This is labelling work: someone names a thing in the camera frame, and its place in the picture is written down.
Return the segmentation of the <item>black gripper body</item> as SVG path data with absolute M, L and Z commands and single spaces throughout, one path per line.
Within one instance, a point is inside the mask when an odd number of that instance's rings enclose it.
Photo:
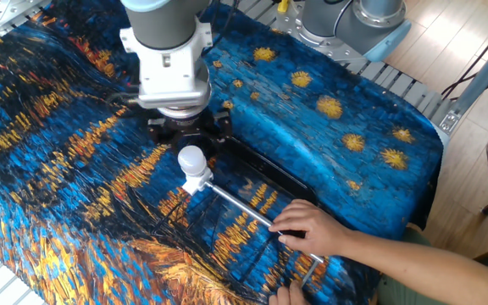
M 175 146 L 181 139 L 190 136 L 212 138 L 214 136 L 214 117 L 209 110 L 187 119 L 165 117 L 161 142 Z

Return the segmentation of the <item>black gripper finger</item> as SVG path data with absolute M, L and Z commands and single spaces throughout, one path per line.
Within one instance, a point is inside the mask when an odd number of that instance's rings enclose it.
M 221 145 L 232 137 L 232 121 L 229 110 L 208 110 L 208 137 L 214 145 Z
M 149 119 L 148 134 L 156 144 L 168 145 L 172 142 L 172 130 L 166 118 Z

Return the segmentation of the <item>person's right hand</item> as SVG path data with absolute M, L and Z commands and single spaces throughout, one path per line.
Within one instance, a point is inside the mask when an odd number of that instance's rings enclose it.
M 283 232 L 279 241 L 293 250 L 318 256 L 346 253 L 351 231 L 312 203 L 293 200 L 273 220 L 271 232 Z

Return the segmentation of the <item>person's left hand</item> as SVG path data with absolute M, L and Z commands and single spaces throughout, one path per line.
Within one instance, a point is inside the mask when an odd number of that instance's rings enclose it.
M 269 297 L 269 305 L 309 305 L 302 291 L 302 283 L 292 281 L 288 287 L 281 286 Z

